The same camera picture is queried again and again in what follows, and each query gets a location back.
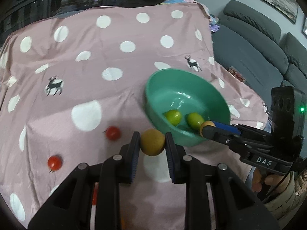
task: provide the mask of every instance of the metal screw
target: metal screw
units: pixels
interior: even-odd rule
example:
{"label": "metal screw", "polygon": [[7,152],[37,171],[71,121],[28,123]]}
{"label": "metal screw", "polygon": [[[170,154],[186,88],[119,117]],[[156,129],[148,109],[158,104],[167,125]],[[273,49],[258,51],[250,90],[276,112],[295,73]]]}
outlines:
{"label": "metal screw", "polygon": [[226,169],[227,169],[227,165],[224,164],[224,163],[220,163],[220,164],[218,165],[218,168],[219,168],[220,170],[226,170]]}
{"label": "metal screw", "polygon": [[113,156],[113,160],[115,161],[120,161],[121,159],[122,159],[122,155],[117,154]]}
{"label": "metal screw", "polygon": [[84,170],[86,167],[87,167],[86,163],[81,163],[81,164],[78,165],[79,170]]}
{"label": "metal screw", "polygon": [[192,161],[192,157],[189,156],[189,155],[184,155],[184,156],[182,157],[182,159],[183,159],[184,161],[186,161],[186,162]]}

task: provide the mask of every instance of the deer print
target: deer print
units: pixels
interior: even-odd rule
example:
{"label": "deer print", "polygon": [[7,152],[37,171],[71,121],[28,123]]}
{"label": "deer print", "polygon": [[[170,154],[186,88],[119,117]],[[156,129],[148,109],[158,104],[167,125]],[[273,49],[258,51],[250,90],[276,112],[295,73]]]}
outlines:
{"label": "deer print", "polygon": [[191,69],[195,70],[194,67],[197,68],[197,72],[199,72],[199,70],[202,72],[202,69],[199,67],[197,61],[196,62],[191,62],[190,59],[191,59],[191,55],[187,55],[185,56],[185,59],[188,61],[188,65]]}
{"label": "deer print", "polygon": [[61,81],[61,82],[59,82],[59,83],[53,83],[55,80],[56,80],[56,78],[57,78],[58,76],[54,76],[54,77],[51,77],[51,78],[49,78],[49,84],[48,84],[48,86],[47,86],[47,88],[46,88],[46,91],[48,91],[48,94],[47,94],[47,96],[50,94],[50,91],[51,91],[51,89],[53,89],[53,88],[56,88],[56,92],[53,94],[53,95],[56,95],[56,93],[57,93],[57,91],[58,90],[60,90],[60,94],[62,93],[62,88],[61,88],[61,85],[62,85],[62,82],[63,81]]}

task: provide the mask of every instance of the bowl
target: bowl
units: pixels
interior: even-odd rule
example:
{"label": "bowl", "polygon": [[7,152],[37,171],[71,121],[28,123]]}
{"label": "bowl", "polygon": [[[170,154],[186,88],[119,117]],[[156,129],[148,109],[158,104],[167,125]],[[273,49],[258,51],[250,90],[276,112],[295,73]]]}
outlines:
{"label": "bowl", "polygon": [[[145,96],[145,112],[152,124],[163,134],[171,132],[178,145],[191,147],[206,140],[188,126],[186,116],[189,113],[196,112],[205,121],[230,123],[230,112],[223,96],[209,82],[190,72],[178,69],[155,72],[147,81]],[[174,109],[182,114],[177,126],[163,115]]]}

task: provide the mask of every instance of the yellow ball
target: yellow ball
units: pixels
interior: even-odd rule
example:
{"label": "yellow ball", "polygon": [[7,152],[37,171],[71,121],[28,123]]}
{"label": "yellow ball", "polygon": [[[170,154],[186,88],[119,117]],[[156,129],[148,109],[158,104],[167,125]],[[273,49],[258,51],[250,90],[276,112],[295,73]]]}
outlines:
{"label": "yellow ball", "polygon": [[141,150],[148,156],[159,155],[164,149],[164,143],[164,135],[156,129],[149,129],[141,135]]}

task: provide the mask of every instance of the gray wall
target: gray wall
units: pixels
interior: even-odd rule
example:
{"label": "gray wall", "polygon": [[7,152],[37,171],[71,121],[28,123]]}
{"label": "gray wall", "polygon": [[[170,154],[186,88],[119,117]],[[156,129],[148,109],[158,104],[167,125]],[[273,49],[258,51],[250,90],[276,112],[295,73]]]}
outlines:
{"label": "gray wall", "polygon": [[[211,14],[218,15],[222,12],[225,5],[230,0],[197,0],[205,4]],[[278,12],[276,9],[268,5],[267,3],[261,0],[237,0],[246,5],[254,8],[265,16],[269,17],[271,20],[275,21],[281,28],[281,35],[290,32],[294,35],[306,48],[307,48],[307,38],[302,34],[302,27],[304,23],[304,13],[299,8],[296,24],[294,25],[289,21],[283,14]]]}

